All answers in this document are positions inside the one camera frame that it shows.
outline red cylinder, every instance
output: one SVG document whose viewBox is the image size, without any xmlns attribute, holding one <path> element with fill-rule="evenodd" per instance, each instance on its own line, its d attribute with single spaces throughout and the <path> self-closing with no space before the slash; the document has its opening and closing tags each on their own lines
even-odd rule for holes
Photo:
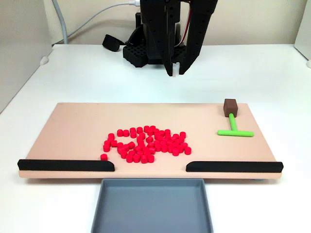
<svg viewBox="0 0 311 233">
<path fill-rule="evenodd" d="M 136 132 L 131 132 L 131 138 L 136 138 L 136 137 L 137 137 Z"/>
<path fill-rule="evenodd" d="M 119 142 L 119 143 L 117 144 L 117 147 L 118 147 L 118 148 L 123 147 L 123 143 L 122 143 L 122 142 Z"/>
<path fill-rule="evenodd" d="M 178 156 L 179 155 L 179 150 L 177 148 L 173 149 L 173 156 Z"/>
<path fill-rule="evenodd" d="M 185 154 L 190 155 L 191 154 L 191 148 L 190 147 L 185 147 Z"/>
<path fill-rule="evenodd" d="M 156 153 L 156 149 L 155 148 L 149 148 L 150 154 L 155 154 Z"/>
<path fill-rule="evenodd" d="M 116 140 L 111 141 L 111 147 L 117 147 L 118 142 Z"/>
<path fill-rule="evenodd" d="M 169 152 L 169 153 L 173 153 L 173 146 L 172 145 L 169 145 L 168 147 L 167 147 L 167 151 Z"/>
<path fill-rule="evenodd" d="M 160 130 L 160 131 L 159 131 L 159 134 L 160 134 L 161 137 L 164 137 L 165 131 L 164 131 L 164 130 Z"/>
<path fill-rule="evenodd" d="M 166 145 L 162 145 L 162 146 L 161 146 L 161 151 L 162 151 L 163 153 L 166 153 L 167 150 L 168 150 L 168 148 L 167 148 Z"/>
<path fill-rule="evenodd" d="M 143 132 L 142 127 L 137 127 L 136 131 L 137 131 L 138 134 L 142 133 Z"/>
<path fill-rule="evenodd" d="M 128 137 L 130 135 L 130 132 L 128 130 L 123 130 L 123 136 Z"/>
<path fill-rule="evenodd" d="M 114 133 L 108 134 L 108 138 L 111 138 L 112 140 L 115 140 L 115 135 L 114 135 Z"/>
<path fill-rule="evenodd" d="M 145 133 L 148 132 L 148 129 L 149 129 L 149 126 L 148 126 L 148 125 L 144 126 L 144 132 L 145 132 Z"/>
<path fill-rule="evenodd" d="M 147 147 L 148 147 L 148 148 L 154 147 L 153 142 L 149 142 L 148 145 L 147 145 Z"/>
<path fill-rule="evenodd" d="M 179 150 L 179 153 L 184 152 L 184 147 L 181 145 L 177 146 L 177 149 Z"/>
<path fill-rule="evenodd" d="M 151 128 L 149 128 L 149 129 L 148 129 L 148 132 L 147 132 L 147 135 L 148 135 L 148 136 L 154 135 L 154 131 L 153 131 Z"/>
<path fill-rule="evenodd" d="M 128 163 L 131 163 L 131 162 L 133 161 L 133 156 L 132 156 L 131 154 L 128 154 L 128 155 L 126 156 L 126 161 L 127 161 Z"/>
<path fill-rule="evenodd" d="M 133 149 L 135 147 L 135 143 L 134 142 L 130 142 L 128 144 L 128 146 L 130 147 L 130 150 Z"/>
<path fill-rule="evenodd" d="M 156 152 L 161 151 L 161 146 L 159 144 L 156 144 L 155 145 L 155 150 L 156 150 Z"/>
<path fill-rule="evenodd" d="M 123 148 L 124 148 L 124 150 L 125 150 L 126 152 L 128 152 L 128 151 L 130 150 L 130 146 L 129 146 L 128 144 L 125 144 L 125 145 L 123 146 Z"/>
<path fill-rule="evenodd" d="M 123 136 L 123 130 L 117 130 L 117 136 L 122 137 Z"/>
<path fill-rule="evenodd" d="M 133 161 L 134 161 L 134 163 L 139 163 L 140 162 L 140 155 L 139 154 L 134 154 L 133 155 Z"/>
<path fill-rule="evenodd" d="M 147 157 L 147 155 L 142 155 L 141 158 L 140 158 L 140 160 L 141 160 L 141 163 L 142 163 L 142 164 L 146 164 L 146 163 L 148 162 L 148 157 Z"/>
<path fill-rule="evenodd" d="M 126 159 L 126 156 L 127 156 L 127 152 L 125 150 L 122 150 L 121 151 L 121 158 Z"/>
<path fill-rule="evenodd" d="M 140 133 L 140 134 L 139 134 L 139 137 L 140 137 L 142 140 L 145 140 L 146 134 L 145 134 L 145 133 Z"/>
<path fill-rule="evenodd" d="M 109 145 L 104 145 L 103 149 L 104 149 L 104 152 L 109 152 L 110 151 L 110 146 Z"/>
<path fill-rule="evenodd" d="M 148 159 L 148 163 L 153 163 L 155 161 L 155 156 L 152 154 L 149 154 L 147 156 L 147 159 Z"/>
<path fill-rule="evenodd" d="M 180 132 L 179 136 L 186 138 L 186 133 L 185 132 Z"/>
<path fill-rule="evenodd" d="M 154 138 L 152 136 L 149 136 L 146 138 L 146 142 L 149 143 L 149 142 L 153 142 Z"/>
<path fill-rule="evenodd" d="M 111 146 L 111 141 L 108 141 L 108 140 L 104 141 L 104 145 Z"/>
<path fill-rule="evenodd" d="M 107 155 L 106 155 L 106 154 L 102 154 L 102 155 L 101 155 L 101 160 L 102 160 L 102 161 L 107 161 L 107 160 L 108 160 Z"/>
</svg>

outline black edge guard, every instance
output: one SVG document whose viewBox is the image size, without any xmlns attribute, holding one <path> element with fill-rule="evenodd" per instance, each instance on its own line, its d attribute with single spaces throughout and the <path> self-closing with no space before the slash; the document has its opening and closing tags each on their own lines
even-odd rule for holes
<svg viewBox="0 0 311 233">
<path fill-rule="evenodd" d="M 226 162 L 193 161 L 187 164 L 187 172 L 258 172 L 280 173 L 282 162 Z"/>
<path fill-rule="evenodd" d="M 21 171 L 115 171 L 110 161 L 20 159 Z"/>
</svg>

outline white cable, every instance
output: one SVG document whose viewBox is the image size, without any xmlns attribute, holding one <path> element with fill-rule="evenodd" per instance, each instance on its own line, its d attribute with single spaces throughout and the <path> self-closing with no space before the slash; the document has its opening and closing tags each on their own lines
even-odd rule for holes
<svg viewBox="0 0 311 233">
<path fill-rule="evenodd" d="M 58 19 L 60 21 L 60 25 L 62 26 L 62 33 L 63 33 L 63 41 L 64 44 L 68 44 L 68 36 L 67 36 L 67 29 L 66 29 L 66 23 L 64 21 L 64 17 L 62 15 L 62 12 L 59 8 L 57 0 L 52 0 L 55 11 L 57 13 Z"/>
<path fill-rule="evenodd" d="M 101 12 L 105 11 L 105 10 L 108 10 L 112 7 L 115 7 L 115 6 L 122 6 L 122 5 L 134 5 L 134 6 L 140 6 L 140 1 L 139 0 L 134 0 L 134 1 L 129 1 L 129 2 L 124 2 L 124 3 L 117 3 L 117 4 L 114 4 L 114 5 L 111 5 L 111 6 L 108 6 L 104 9 L 102 9 L 100 12 L 96 13 L 95 15 L 93 15 L 87 22 L 85 22 L 84 24 L 82 24 L 78 29 L 76 29 L 74 32 L 70 33 L 68 35 L 68 37 L 72 36 L 73 34 L 75 34 L 77 31 L 79 31 L 81 28 L 83 28 L 87 23 L 89 23 L 93 18 L 95 18 L 97 15 L 99 15 Z M 59 42 L 62 42 L 62 40 L 59 40 L 55 43 L 53 43 L 52 45 L 55 45 Z"/>
</svg>

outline gray tray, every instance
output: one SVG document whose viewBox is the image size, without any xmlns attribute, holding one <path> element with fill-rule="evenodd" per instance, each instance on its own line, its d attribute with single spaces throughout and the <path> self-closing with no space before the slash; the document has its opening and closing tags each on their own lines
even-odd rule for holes
<svg viewBox="0 0 311 233">
<path fill-rule="evenodd" d="M 211 233 L 203 179 L 103 179 L 93 233 Z"/>
</svg>

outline white wall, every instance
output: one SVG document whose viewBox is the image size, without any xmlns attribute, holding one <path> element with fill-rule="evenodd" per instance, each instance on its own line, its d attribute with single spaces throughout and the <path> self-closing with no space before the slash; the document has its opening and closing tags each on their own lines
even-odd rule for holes
<svg viewBox="0 0 311 233">
<path fill-rule="evenodd" d="M 295 47 L 309 60 L 311 60 L 311 0 L 308 0 L 303 15 Z"/>
<path fill-rule="evenodd" d="M 58 0 L 72 32 L 92 15 L 114 3 L 126 0 Z M 52 42 L 62 38 L 59 20 L 51 0 L 44 0 Z M 218 0 L 212 16 L 206 45 L 293 44 L 306 0 Z M 182 27 L 187 4 L 182 4 Z M 70 40 L 73 44 L 101 44 L 105 34 L 127 40 L 135 28 L 134 6 L 119 6 L 93 19 Z"/>
<path fill-rule="evenodd" d="M 43 0 L 0 0 L 0 112 L 51 50 Z"/>
</svg>

